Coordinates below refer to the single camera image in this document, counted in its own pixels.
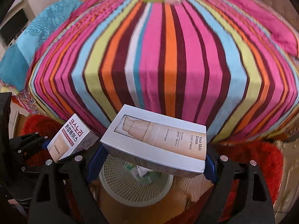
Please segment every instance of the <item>white stripe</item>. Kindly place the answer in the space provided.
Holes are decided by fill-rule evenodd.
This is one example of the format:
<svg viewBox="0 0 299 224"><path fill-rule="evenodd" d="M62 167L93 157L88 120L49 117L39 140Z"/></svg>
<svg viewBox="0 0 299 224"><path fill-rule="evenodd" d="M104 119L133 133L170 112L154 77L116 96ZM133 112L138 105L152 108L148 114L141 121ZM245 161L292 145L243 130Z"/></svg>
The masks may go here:
<svg viewBox="0 0 299 224"><path fill-rule="evenodd" d="M136 57L138 40L139 40L143 25L145 23L145 20L147 18L147 15L149 13L150 5L151 5L150 3L147 3L147 5L144 9L144 12L143 12L142 16L140 17L139 22L137 23L137 25L134 29L134 32L130 39L128 54L127 54L127 59L126 59L126 64L125 64L125 75L126 75L128 90L133 99L135 106L138 108L140 108L140 104L138 101L138 96L137 96L136 87L135 87L133 68L134 68L134 61L135 61L135 57Z"/></svg>

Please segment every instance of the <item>white plastic basket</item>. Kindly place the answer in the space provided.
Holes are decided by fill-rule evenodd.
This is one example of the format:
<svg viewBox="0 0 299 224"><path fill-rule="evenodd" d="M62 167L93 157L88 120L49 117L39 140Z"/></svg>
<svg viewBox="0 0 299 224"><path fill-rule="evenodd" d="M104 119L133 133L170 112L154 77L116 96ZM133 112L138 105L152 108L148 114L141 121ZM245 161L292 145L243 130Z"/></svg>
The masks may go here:
<svg viewBox="0 0 299 224"><path fill-rule="evenodd" d="M124 167L124 160L108 155L99 174L102 186L116 201L134 207L157 203L170 190L173 175L161 173L159 179L141 186Z"/></svg>

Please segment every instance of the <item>product packaging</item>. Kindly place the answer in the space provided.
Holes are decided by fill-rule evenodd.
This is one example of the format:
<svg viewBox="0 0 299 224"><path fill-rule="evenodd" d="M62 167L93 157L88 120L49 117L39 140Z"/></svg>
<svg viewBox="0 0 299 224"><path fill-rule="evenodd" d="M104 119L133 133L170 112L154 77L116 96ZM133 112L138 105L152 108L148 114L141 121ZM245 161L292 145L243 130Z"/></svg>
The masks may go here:
<svg viewBox="0 0 299 224"><path fill-rule="evenodd" d="M95 135L81 120L74 114L54 136L47 146L53 160L65 158L83 149L87 150L97 140Z"/></svg>
<svg viewBox="0 0 299 224"><path fill-rule="evenodd" d="M110 155L177 176L204 172L206 127L124 105L101 138Z"/></svg>

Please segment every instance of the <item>robotic claw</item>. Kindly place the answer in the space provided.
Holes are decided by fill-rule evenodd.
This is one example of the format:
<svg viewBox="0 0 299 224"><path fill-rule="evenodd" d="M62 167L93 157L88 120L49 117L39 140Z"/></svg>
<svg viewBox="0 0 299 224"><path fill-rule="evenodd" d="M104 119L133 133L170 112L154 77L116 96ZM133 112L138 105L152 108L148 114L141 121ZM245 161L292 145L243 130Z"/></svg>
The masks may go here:
<svg viewBox="0 0 299 224"><path fill-rule="evenodd" d="M100 142L57 163L49 159L43 167L29 167L26 161L43 149L49 139L34 133L5 142L5 152L0 159L5 166L2 178L14 199L25 209L29 208L29 224L78 223L71 217L65 195L64 180L67 179L83 223L109 224L88 187L97 178L108 155ZM214 187L196 224L219 223L234 179L239 179L239 186L232 217L221 223L275 223L271 197L255 161L236 163L219 156L208 146L205 164L204 175Z"/></svg>

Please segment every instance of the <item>bed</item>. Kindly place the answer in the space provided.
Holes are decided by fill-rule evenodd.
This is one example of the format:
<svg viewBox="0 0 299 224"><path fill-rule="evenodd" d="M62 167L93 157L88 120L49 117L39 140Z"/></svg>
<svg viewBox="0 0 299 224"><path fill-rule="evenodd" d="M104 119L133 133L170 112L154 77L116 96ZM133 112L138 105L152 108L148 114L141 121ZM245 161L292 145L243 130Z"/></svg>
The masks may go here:
<svg viewBox="0 0 299 224"><path fill-rule="evenodd" d="M124 104L206 125L207 141L284 139L298 118L297 31L259 0L62 0L0 62L32 114L101 136Z"/></svg>

